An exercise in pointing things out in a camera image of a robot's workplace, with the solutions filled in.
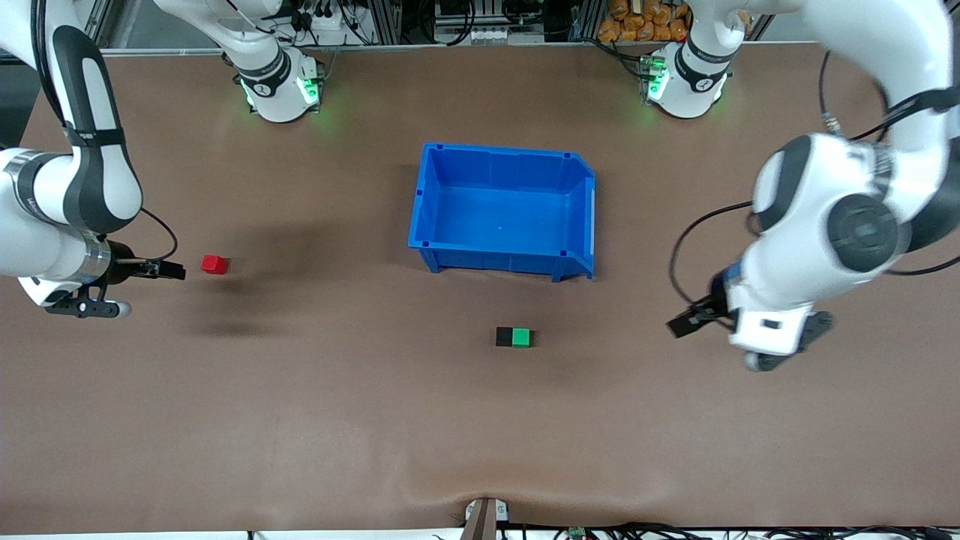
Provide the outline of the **white long socket bar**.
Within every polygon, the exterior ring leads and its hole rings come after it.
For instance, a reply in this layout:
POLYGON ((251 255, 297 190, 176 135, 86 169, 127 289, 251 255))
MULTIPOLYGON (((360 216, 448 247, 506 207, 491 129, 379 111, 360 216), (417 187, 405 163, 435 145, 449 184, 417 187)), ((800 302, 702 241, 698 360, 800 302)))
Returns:
MULTIPOLYGON (((434 40, 447 44, 461 38, 462 28, 452 26, 438 26, 435 28, 434 40)), ((473 28, 463 40, 458 43, 465 46, 507 46, 544 44, 545 34, 541 27, 521 26, 479 26, 473 28)))

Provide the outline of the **white power strip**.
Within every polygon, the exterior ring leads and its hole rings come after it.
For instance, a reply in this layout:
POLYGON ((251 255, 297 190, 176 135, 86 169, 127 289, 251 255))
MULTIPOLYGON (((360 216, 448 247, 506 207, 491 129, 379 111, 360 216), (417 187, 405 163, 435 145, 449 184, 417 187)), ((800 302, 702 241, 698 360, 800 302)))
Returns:
POLYGON ((301 10, 292 22, 297 24, 298 46, 339 46, 351 35, 343 11, 332 3, 301 10))

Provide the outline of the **blue plastic storage bin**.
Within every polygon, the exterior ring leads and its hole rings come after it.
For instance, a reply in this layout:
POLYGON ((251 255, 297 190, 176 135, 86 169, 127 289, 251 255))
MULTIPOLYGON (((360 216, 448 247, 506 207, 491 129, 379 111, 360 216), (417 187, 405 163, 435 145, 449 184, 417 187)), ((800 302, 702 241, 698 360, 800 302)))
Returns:
POLYGON ((573 151, 429 142, 408 247, 433 273, 596 274, 596 172, 573 151))

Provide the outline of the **brown table mat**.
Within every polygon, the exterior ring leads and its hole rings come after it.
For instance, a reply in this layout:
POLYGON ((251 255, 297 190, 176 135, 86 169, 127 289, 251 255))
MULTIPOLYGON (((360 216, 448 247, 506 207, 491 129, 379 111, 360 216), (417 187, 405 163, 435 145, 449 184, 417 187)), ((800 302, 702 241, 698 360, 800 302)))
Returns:
POLYGON ((117 321, 0 280, 0 534, 434 529, 483 496, 538 525, 960 525, 960 266, 825 301, 771 373, 665 325, 676 237, 819 129, 821 59, 747 46, 678 121, 592 47, 342 52, 288 125, 215 55, 107 59, 187 279, 110 288, 117 321), (428 272, 425 143, 580 154, 594 279, 428 272))

